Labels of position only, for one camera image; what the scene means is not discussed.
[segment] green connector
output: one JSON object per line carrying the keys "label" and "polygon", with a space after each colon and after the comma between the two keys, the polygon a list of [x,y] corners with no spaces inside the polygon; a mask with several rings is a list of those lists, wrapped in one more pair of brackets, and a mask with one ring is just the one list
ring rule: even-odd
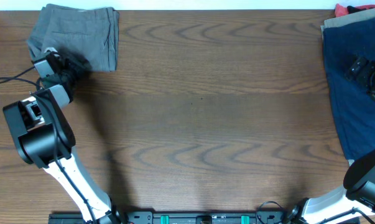
{"label": "green connector", "polygon": [[249,224],[249,216],[241,215],[241,224]]}
{"label": "green connector", "polygon": [[161,224],[169,224],[169,216],[167,216],[167,215],[161,215]]}

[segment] brown wooden surface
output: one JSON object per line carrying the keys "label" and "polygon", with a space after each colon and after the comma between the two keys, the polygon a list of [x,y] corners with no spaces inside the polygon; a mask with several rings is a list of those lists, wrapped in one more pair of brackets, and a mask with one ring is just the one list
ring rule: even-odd
{"label": "brown wooden surface", "polygon": [[[0,76],[30,67],[38,15],[0,12]],[[117,72],[91,74],[63,111],[84,165],[118,205],[157,211],[290,207],[341,185],[320,33],[332,16],[121,11]],[[0,85],[0,223],[77,211],[14,149],[2,107],[33,89]]]}

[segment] folded clothing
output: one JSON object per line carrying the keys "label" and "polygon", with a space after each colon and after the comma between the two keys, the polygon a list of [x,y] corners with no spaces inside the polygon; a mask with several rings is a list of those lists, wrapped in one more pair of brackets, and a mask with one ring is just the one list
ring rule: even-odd
{"label": "folded clothing", "polygon": [[48,4],[27,40],[32,59],[46,48],[88,61],[92,71],[117,69],[119,13],[112,7],[80,10]]}
{"label": "folded clothing", "polygon": [[368,9],[352,14],[348,14],[342,17],[336,17],[332,19],[324,20],[323,28],[332,28],[332,27],[343,27],[354,22],[366,21],[369,19],[375,18],[375,9]]}
{"label": "folded clothing", "polygon": [[356,160],[375,149],[375,101],[345,72],[357,56],[375,60],[375,18],[324,29],[323,55],[336,131],[345,157]]}
{"label": "folded clothing", "polygon": [[367,10],[367,9],[374,9],[374,8],[375,8],[375,5],[365,5],[365,6],[357,6],[357,7],[351,7],[351,6],[343,7],[340,4],[336,4],[336,6],[335,6],[335,16],[341,17],[341,16],[345,16],[347,14],[351,14],[352,12],[355,12],[354,9]]}

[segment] white wall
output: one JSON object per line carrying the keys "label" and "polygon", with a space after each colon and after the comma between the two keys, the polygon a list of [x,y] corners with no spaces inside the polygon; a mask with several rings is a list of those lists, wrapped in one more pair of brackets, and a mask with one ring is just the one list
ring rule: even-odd
{"label": "white wall", "polygon": [[0,10],[40,10],[48,3],[80,9],[112,6],[122,10],[334,9],[375,4],[375,0],[0,0]]}

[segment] camera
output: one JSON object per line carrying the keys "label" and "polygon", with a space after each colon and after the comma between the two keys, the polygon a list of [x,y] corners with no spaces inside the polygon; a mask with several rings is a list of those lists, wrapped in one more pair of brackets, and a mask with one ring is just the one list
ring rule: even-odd
{"label": "camera", "polygon": [[32,63],[39,73],[39,81],[42,82],[44,88],[49,89],[60,84],[67,92],[70,102],[73,100],[77,81],[90,70],[88,63],[82,63],[65,52],[60,54],[55,49],[46,51]]}
{"label": "camera", "polygon": [[375,61],[358,57],[345,73],[345,78],[356,82],[375,101]]}

